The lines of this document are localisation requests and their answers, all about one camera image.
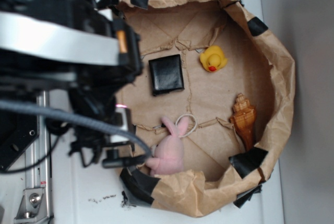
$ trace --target black cord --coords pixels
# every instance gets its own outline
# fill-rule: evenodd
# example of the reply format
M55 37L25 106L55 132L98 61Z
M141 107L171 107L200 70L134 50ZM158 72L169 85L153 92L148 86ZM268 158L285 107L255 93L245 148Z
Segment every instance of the black cord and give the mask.
M150 148L136 135L130 132L121 130L119 127L116 127L114 125L110 125L108 123L98 121L98 120L95 120L95 119L92 119L86 116L82 116L82 115L78 115L74 113L68 113L62 110L52 109L48 107L40 107L31 102L21 102L21 101L12 101L12 100L4 100L4 99L0 99L0 109L19 113L19 114L41 115L41 116L55 119L58 121L63 121L63 122L67 122L73 125L86 127L86 128L89 128L95 131L99 131L105 134L121 135L123 137L128 138L130 142L137 144L145 152L145 154L141 156L142 160L145 160L151 156ZM47 156L50 155L50 153L55 148L58 141L59 139L56 140L56 143L50 149ZM42 160L40 160L39 162L37 162L37 164L34 164L33 166L37 166L41 162ZM3 174L17 173L17 172L26 171L31 168L32 167L29 166L28 168L11 170L11 171L0 170L0 173L3 173Z
M50 150L46 153L46 155L43 156L43 158L39 159L35 164L30 165L28 167L25 168L20 168L20 169L15 169L15 170L9 170L9 171L5 171L5 170L0 170L0 173L2 174L13 174L13 173L21 173L21 172L26 172L30 169L33 169L35 167L37 167L39 164L41 164L47 157L49 157L52 153L52 151L55 149L55 147L57 146L59 140L60 140L61 136L57 136L57 139L55 141L55 143L53 144L53 146L50 148Z

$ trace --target rubber duck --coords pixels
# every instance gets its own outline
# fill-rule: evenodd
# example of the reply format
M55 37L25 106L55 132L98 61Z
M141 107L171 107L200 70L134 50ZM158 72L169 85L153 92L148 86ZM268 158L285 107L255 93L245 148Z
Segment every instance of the rubber duck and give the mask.
M228 59L225 57L223 50L217 45L212 45L200 54L199 60L203 68L208 72L216 72L225 67Z

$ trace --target bunny ear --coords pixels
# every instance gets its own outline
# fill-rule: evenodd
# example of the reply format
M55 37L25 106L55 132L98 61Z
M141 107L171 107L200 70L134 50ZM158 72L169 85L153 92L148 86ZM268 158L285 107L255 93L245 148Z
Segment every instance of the bunny ear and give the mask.
M179 137L186 134L188 130L188 125L189 125L189 117L188 116L182 117L177 125Z
M163 116L161 121L167 127L172 136L178 136L178 130L176 126L167 116Z

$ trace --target screw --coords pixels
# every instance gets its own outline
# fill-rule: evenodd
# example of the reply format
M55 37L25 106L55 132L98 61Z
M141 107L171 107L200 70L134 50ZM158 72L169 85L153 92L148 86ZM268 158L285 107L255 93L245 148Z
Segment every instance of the screw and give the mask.
M31 204L35 205L38 204L41 201L41 197L39 196L39 194L31 194L29 197L29 201Z
M23 217L24 217L24 219L30 219L30 218L31 218L31 212L30 212L30 211L25 212L25 213L23 214Z

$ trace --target metal plate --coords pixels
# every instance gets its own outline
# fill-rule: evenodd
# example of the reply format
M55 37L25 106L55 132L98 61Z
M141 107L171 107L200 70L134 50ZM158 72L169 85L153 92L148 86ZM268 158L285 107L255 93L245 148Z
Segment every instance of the metal plate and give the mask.
M19 99L36 102L36 98ZM0 122L0 168L8 170L38 137L38 120L36 116L0 111Z

